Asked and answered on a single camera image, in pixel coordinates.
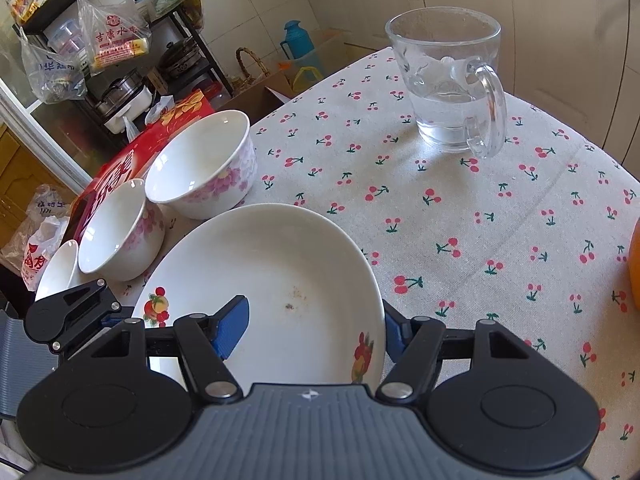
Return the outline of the teal thermos flask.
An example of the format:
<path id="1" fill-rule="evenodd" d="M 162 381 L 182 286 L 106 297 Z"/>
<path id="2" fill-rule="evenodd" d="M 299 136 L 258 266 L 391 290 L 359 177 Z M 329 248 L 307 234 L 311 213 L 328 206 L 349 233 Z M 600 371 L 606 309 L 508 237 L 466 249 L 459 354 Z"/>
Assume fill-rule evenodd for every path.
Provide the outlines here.
<path id="1" fill-rule="evenodd" d="M 287 58 L 296 60 L 314 50 L 314 43 L 306 29 L 300 26 L 300 21 L 288 21 L 284 25 L 284 40 L 280 46 Z"/>

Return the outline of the clear plastic bag left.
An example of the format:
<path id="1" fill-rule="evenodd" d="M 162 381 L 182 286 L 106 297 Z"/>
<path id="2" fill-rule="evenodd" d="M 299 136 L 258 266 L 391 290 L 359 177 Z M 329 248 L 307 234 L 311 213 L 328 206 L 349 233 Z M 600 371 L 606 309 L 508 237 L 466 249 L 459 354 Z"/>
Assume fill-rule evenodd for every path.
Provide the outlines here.
<path id="1" fill-rule="evenodd" d="M 51 105 L 85 97 L 85 76 L 76 56 L 58 54 L 31 44 L 21 27 L 18 38 L 25 74 L 32 93 L 39 101 Z"/>

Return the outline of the cherry print tablecloth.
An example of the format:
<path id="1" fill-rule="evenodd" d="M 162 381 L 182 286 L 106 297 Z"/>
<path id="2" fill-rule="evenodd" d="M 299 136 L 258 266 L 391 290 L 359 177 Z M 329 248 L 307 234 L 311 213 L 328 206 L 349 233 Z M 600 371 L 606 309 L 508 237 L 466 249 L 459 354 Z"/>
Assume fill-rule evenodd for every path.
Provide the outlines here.
<path id="1" fill-rule="evenodd" d="M 332 221 L 404 315 L 506 326 L 592 394 L 599 430 L 587 470 L 626 479 L 639 468 L 639 312 L 628 280 L 638 181 L 543 110 L 517 98 L 506 108 L 497 156 L 439 153 L 420 138 L 393 52 L 382 50 L 254 125 L 257 177 L 244 203 Z M 130 306 L 198 227 L 173 212 L 166 223 L 157 262 L 115 287 Z"/>

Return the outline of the silver rice cooker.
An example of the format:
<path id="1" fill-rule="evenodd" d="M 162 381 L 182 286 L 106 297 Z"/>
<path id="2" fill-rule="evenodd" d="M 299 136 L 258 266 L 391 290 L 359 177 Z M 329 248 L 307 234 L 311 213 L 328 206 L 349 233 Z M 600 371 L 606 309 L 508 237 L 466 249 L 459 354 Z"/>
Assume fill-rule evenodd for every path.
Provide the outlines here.
<path id="1" fill-rule="evenodd" d="M 113 134 L 125 131 L 124 119 L 133 122 L 152 104 L 152 92 L 143 76 L 132 70 L 122 78 L 111 82 L 94 107 L 104 121 L 104 127 Z"/>

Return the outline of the small white floral bowl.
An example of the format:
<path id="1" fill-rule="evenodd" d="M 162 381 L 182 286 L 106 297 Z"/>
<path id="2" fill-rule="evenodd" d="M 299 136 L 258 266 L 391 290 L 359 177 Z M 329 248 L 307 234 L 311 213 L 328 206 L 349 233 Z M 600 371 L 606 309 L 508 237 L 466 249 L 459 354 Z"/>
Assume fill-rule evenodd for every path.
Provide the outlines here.
<path id="1" fill-rule="evenodd" d="M 40 278 L 36 301 L 80 284 L 78 249 L 76 240 L 68 240 L 58 248 Z"/>

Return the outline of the red white plastic bag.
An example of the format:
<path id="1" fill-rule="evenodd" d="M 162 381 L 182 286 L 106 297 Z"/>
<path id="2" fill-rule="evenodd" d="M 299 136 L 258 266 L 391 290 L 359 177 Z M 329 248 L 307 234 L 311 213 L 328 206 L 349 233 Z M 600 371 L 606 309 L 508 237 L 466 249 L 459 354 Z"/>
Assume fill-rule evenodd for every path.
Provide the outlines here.
<path id="1" fill-rule="evenodd" d="M 49 216 L 27 240 L 21 266 L 21 277 L 30 292 L 38 288 L 42 274 L 62 244 L 69 216 Z"/>

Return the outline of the brown cardboard box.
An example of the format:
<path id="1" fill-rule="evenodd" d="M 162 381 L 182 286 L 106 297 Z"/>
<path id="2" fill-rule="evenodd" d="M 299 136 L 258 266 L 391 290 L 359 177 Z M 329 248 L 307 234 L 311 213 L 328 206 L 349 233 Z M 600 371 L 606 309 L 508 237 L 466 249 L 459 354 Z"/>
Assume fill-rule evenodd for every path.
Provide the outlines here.
<path id="1" fill-rule="evenodd" d="M 248 117 L 250 124 L 254 125 L 294 98 L 295 92 L 285 72 L 279 70 L 240 91 L 218 107 L 218 110 L 240 110 Z"/>

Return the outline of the red drink carton box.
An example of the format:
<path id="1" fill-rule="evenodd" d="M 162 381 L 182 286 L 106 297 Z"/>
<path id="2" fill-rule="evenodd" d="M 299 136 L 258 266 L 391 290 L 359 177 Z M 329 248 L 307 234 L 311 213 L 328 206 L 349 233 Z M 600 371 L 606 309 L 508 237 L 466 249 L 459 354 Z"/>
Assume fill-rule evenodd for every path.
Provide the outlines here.
<path id="1" fill-rule="evenodd" d="M 146 126 L 142 133 L 101 167 L 74 200 L 70 210 L 70 223 L 63 235 L 64 242 L 76 240 L 79 243 L 96 208 L 108 194 L 128 180 L 143 178 L 155 157 L 175 136 L 214 111 L 205 94 L 201 90 L 195 90 L 160 116 L 157 122 Z"/>

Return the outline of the white plate with fruit print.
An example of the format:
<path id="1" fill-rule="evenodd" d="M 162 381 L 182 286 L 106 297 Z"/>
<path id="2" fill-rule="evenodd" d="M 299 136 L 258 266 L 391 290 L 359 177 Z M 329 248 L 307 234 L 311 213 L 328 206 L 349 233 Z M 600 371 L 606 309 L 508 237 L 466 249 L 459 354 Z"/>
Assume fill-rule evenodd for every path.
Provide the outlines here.
<path id="1" fill-rule="evenodd" d="M 154 326 L 214 314 L 236 295 L 248 326 L 226 365 L 243 390 L 256 382 L 381 381 L 384 308 L 370 264 L 332 221 L 283 204 L 243 206 L 210 219 L 162 259 L 134 316 Z"/>

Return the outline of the medium white floral bowl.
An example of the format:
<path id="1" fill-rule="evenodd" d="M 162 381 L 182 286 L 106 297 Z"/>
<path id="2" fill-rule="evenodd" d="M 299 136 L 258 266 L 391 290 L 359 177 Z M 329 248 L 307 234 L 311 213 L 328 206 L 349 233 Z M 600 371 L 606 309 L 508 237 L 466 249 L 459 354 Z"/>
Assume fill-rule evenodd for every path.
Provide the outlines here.
<path id="1" fill-rule="evenodd" d="M 144 181 L 128 180 L 90 219 L 79 244 L 79 269 L 112 281 L 133 280 L 154 261 L 165 232 L 164 216 L 146 197 Z"/>

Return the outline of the large white floral bowl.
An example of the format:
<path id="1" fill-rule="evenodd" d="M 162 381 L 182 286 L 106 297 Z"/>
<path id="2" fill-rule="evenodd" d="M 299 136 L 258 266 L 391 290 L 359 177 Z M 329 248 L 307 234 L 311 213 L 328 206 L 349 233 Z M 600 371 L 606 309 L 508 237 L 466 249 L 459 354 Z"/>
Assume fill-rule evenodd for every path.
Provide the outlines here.
<path id="1" fill-rule="evenodd" d="M 154 204 L 207 220 L 244 200 L 256 177 L 247 114 L 222 110 L 186 127 L 160 151 L 144 189 Z"/>

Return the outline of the glass mug with water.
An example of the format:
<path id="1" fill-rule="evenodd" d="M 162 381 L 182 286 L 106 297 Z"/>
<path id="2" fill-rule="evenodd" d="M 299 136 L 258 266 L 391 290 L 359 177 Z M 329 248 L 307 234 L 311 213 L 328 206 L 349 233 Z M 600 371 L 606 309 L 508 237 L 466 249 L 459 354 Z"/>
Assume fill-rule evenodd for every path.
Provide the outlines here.
<path id="1" fill-rule="evenodd" d="M 496 72 L 500 24 L 482 12 L 429 6 L 391 18 L 385 31 L 425 142 L 447 153 L 496 156 L 508 114 Z"/>

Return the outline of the white printed plastic bag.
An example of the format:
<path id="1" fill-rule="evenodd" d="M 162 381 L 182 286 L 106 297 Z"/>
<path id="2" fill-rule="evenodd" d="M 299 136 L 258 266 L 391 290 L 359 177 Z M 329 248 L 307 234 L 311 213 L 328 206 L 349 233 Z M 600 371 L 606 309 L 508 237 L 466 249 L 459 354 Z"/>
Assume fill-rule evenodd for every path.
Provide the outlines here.
<path id="1" fill-rule="evenodd" d="M 151 29 L 134 0 L 97 6 L 76 0 L 89 73 L 96 76 L 107 67 L 141 58 L 151 50 Z"/>

